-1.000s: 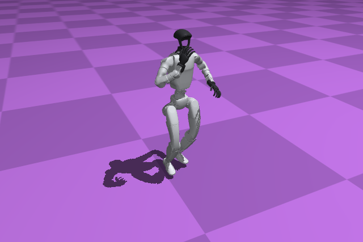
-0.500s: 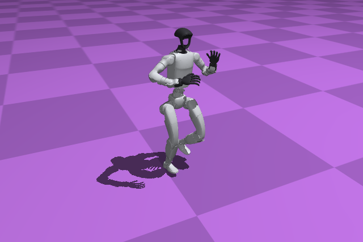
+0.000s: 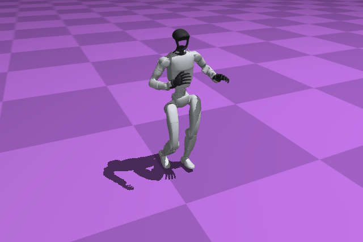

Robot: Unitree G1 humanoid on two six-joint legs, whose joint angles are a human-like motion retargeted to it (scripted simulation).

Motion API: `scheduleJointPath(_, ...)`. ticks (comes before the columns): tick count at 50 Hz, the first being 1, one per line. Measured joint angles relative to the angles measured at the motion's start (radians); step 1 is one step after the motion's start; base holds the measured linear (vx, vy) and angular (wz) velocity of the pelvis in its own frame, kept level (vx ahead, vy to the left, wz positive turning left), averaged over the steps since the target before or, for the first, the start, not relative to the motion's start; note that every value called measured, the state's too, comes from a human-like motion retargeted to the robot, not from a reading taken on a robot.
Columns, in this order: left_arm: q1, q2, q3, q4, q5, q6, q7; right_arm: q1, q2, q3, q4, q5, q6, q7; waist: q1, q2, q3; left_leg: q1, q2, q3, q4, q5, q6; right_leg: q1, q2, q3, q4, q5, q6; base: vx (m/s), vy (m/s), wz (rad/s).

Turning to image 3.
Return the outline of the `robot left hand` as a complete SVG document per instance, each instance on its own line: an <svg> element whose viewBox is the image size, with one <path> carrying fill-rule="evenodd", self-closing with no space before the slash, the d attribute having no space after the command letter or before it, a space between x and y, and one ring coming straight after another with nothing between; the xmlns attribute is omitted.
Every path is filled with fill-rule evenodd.
<svg viewBox="0 0 363 242"><path fill-rule="evenodd" d="M225 82L229 83L229 78L222 74L216 74L215 76L213 76L212 79L215 79L218 82L220 82L221 80L225 80Z"/></svg>

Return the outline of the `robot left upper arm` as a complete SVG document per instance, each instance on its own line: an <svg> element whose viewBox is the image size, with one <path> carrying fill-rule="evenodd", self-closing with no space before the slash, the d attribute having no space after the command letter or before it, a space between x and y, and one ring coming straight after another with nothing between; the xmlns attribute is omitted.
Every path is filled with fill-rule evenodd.
<svg viewBox="0 0 363 242"><path fill-rule="evenodd" d="M191 51L195 57L195 62L202 68L202 72L207 75L207 71L210 69L207 65L205 60L202 58L202 55L200 55L198 52L196 51Z"/></svg>

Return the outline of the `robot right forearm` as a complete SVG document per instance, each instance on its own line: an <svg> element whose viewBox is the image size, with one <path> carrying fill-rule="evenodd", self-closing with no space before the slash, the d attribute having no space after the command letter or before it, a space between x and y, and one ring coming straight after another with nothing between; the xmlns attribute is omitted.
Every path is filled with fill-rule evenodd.
<svg viewBox="0 0 363 242"><path fill-rule="evenodd" d="M169 91L170 87L172 87L171 81L166 83L166 82L156 81L153 79L149 81L149 86L156 90L167 90L167 91Z"/></svg>

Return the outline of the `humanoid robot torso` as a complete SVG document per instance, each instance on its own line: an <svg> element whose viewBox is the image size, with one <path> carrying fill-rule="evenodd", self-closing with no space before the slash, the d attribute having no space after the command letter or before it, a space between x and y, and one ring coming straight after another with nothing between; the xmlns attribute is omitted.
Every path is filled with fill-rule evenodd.
<svg viewBox="0 0 363 242"><path fill-rule="evenodd" d="M193 67L194 67L194 60L195 57L189 49L184 50L186 52L185 55L177 55L175 53L179 53L176 51L175 53L171 52L168 54L168 56L171 57L171 62L169 67L167 67L167 78L169 81L175 79L175 77L181 72L184 71L184 73L190 73L184 76L191 76L184 79L191 79L186 80L183 82L191 82L193 77ZM184 74L183 73L183 74ZM187 87L189 87L190 84L182 84L181 86L175 87L175 93L172 94L172 100L174 100L176 107L181 108L189 104L189 94L186 92Z"/></svg>

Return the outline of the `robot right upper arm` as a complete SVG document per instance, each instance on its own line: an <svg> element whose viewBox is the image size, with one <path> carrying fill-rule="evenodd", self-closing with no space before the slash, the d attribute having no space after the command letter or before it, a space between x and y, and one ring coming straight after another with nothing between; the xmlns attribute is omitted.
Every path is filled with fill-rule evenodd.
<svg viewBox="0 0 363 242"><path fill-rule="evenodd" d="M153 74L150 79L158 81L158 78L162 75L162 73L164 72L164 69L169 67L170 62L171 62L170 56L161 57L158 60L157 66L156 66L155 70L153 71Z"/></svg>

